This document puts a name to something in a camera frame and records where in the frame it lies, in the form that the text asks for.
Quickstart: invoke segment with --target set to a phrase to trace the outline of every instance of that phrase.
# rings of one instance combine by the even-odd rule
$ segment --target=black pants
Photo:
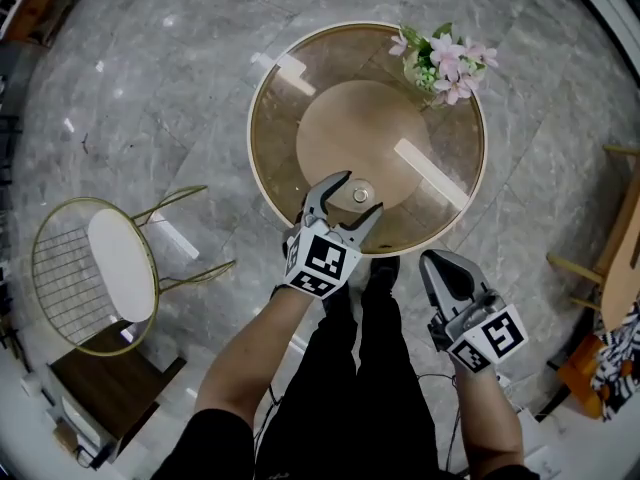
[[[265,431],[257,479],[363,478],[365,464],[371,475],[393,478],[438,470],[433,420],[398,304],[389,291],[368,286],[362,308],[357,374],[351,355],[357,324],[348,307],[332,307]]]

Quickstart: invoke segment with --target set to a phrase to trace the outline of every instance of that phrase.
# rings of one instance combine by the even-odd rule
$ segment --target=round glass table
[[[265,74],[249,113],[254,176],[287,225],[309,188],[338,171],[352,175],[328,200],[331,225],[384,203],[362,244],[368,256],[406,253],[446,233],[477,193],[487,156],[477,97],[430,106],[388,53],[397,34],[394,25],[353,22],[300,39]]]

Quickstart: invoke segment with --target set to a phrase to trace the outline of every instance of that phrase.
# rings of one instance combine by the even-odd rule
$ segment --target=gold chair leg
[[[593,270],[589,270],[588,268],[577,265],[576,263],[573,263],[569,260],[561,258],[560,256],[556,256],[555,254],[547,254],[547,261],[551,265],[564,268],[565,270],[573,272],[574,274],[578,274],[582,277],[590,279],[594,283],[602,284],[604,282],[604,277],[602,277],[600,274],[597,274],[596,272],[594,272]]]
[[[185,197],[189,197],[189,196],[192,196],[193,194],[197,194],[202,190],[206,190],[206,188],[207,188],[206,185],[194,185],[191,187],[179,188],[175,192],[171,192],[170,194],[165,196],[153,208],[150,208],[149,210],[145,210],[142,213],[138,213],[137,215],[134,215],[133,217],[131,217],[131,220],[135,222],[137,219],[146,217],[146,219],[144,219],[142,224],[137,224],[137,226],[141,228],[142,226],[144,226],[149,222],[149,219],[153,215],[153,212],[158,211],[160,208],[164,208],[165,206],[169,206],[170,204],[173,204],[177,201],[180,201],[180,199],[184,199]]]
[[[578,299],[576,297],[569,297],[569,300],[574,304],[584,306],[585,308],[591,308],[595,311],[600,311],[600,306],[598,306],[597,304],[594,304],[593,302],[589,302],[588,300]]]
[[[620,153],[622,155],[640,156],[640,149],[624,148],[622,146],[614,146],[613,144],[605,144],[602,149],[610,153]]]
[[[205,270],[204,272],[201,272],[200,274],[196,274],[195,276],[188,277],[187,279],[174,279],[172,277],[163,277],[162,279],[160,279],[159,283],[162,283],[163,281],[173,281],[173,283],[171,283],[168,286],[165,286],[164,288],[160,288],[160,295],[162,295],[164,292],[168,292],[169,290],[173,290],[174,288],[177,288],[178,286],[183,286],[185,284],[198,284],[198,283],[206,283],[207,281],[211,281],[216,277],[224,274],[227,270],[229,270],[235,264],[236,264],[236,260],[229,261],[227,263],[223,263],[222,265],[218,265],[217,267],[213,267],[209,270]]]

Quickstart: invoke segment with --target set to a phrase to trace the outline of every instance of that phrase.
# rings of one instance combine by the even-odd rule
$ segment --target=person's left arm
[[[195,412],[221,409],[253,428],[258,405],[313,298],[282,287],[220,352],[198,391]]]

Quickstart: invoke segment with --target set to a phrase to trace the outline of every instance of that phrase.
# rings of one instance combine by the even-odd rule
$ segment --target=gray tiled floor
[[[147,348],[157,356],[181,351],[189,364],[138,437],[141,477],[177,439],[193,405],[185,389],[197,389],[212,357],[281,275],[282,224],[259,195],[246,152],[247,109],[262,75],[249,59],[256,51],[277,55],[301,35],[349,19],[402,20],[425,31],[454,21],[498,47],[500,67],[480,91],[490,141],[485,178],[473,206],[436,245],[477,261],[520,309],[531,344],[503,367],[515,381],[514,402],[539,409],[554,387],[544,363],[578,315],[566,301],[577,280],[554,272],[544,255],[553,249],[585,263],[594,258],[625,175],[600,145],[637,144],[640,129],[636,85],[579,2],[81,0],[33,75],[14,163],[13,267],[23,281],[16,300],[26,335],[46,332],[27,276],[31,240],[46,213],[69,197],[103,197],[133,212],[174,188],[206,183],[206,195],[165,214],[200,258],[189,262],[165,243],[158,244],[160,263],[175,273],[238,260],[224,279],[162,299]],[[403,258],[396,289],[411,357],[418,372],[451,371],[428,336],[433,310],[417,257]],[[363,262],[354,286],[366,268]],[[299,343],[321,316],[314,305]],[[291,348],[278,393],[299,360]],[[446,381],[421,382],[444,457],[455,397]],[[454,466],[461,457],[458,441]]]

